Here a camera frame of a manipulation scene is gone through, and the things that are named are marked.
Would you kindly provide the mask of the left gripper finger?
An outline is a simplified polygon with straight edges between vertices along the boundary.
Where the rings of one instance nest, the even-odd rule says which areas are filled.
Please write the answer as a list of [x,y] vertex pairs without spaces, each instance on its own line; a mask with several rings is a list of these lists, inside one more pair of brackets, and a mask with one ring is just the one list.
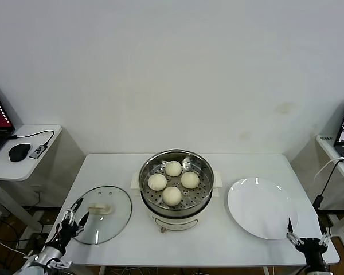
[[77,209],[81,206],[84,198],[79,198],[70,208],[68,208],[62,219],[63,222],[73,223],[75,219],[75,213]]
[[79,220],[78,227],[79,229],[83,229],[87,220],[89,218],[89,211],[85,213],[85,215]]

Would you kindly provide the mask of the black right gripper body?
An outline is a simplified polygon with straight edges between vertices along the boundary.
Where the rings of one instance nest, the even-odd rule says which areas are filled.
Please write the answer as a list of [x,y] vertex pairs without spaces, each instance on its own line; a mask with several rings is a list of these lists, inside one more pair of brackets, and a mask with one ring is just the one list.
[[300,238],[297,250],[305,257],[321,257],[325,252],[325,246],[319,238]]

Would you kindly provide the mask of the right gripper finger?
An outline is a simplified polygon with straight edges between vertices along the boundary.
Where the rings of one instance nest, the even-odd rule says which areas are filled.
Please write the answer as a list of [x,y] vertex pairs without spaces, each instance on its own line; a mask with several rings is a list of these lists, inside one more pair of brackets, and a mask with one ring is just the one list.
[[320,241],[318,242],[319,246],[323,246],[323,247],[328,247],[328,244],[331,240],[331,231],[329,227],[321,227],[320,228],[321,233],[322,233],[322,237],[320,239]]
[[286,237],[294,246],[303,244],[303,241],[294,233],[291,218],[288,219]]

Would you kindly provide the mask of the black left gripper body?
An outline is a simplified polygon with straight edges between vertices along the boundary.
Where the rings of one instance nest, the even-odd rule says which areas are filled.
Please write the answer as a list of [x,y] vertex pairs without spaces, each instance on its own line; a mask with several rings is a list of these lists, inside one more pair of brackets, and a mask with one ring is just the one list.
[[58,233],[56,241],[59,244],[69,244],[70,240],[76,237],[84,228],[83,225],[76,222],[70,222],[68,219],[61,222],[61,230]]

